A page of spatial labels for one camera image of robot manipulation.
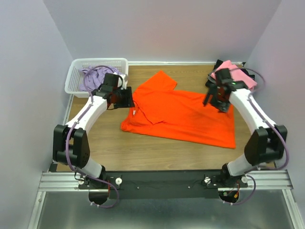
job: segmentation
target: white baseboard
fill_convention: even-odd
[[[168,61],[128,61],[128,65],[215,65],[216,62],[168,62]],[[232,64],[242,64],[242,62],[232,62]]]

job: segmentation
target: orange cloth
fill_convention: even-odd
[[[220,113],[210,104],[204,107],[204,94],[174,91],[176,85],[160,71],[139,86],[133,93],[135,107],[130,108],[121,129],[235,148],[233,107],[227,113]]]

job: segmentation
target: shirt sleeve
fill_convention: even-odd
[[[171,91],[177,85],[177,82],[169,77],[165,72],[159,71],[145,83],[141,84],[138,89],[150,89],[156,91]]]

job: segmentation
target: plastic basket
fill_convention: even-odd
[[[79,70],[82,68],[94,67],[97,65],[106,65],[117,68],[123,74],[128,74],[128,61],[125,58],[87,58],[76,59],[72,61],[68,71],[65,92],[73,94],[79,98],[88,98],[88,92],[80,91],[80,84],[83,82],[83,73]]]

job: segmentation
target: gray floor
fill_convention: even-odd
[[[241,193],[246,197],[248,191]],[[121,200],[112,209],[89,204],[87,193],[47,193],[40,229],[289,229],[281,190],[258,190],[247,203],[218,199]]]

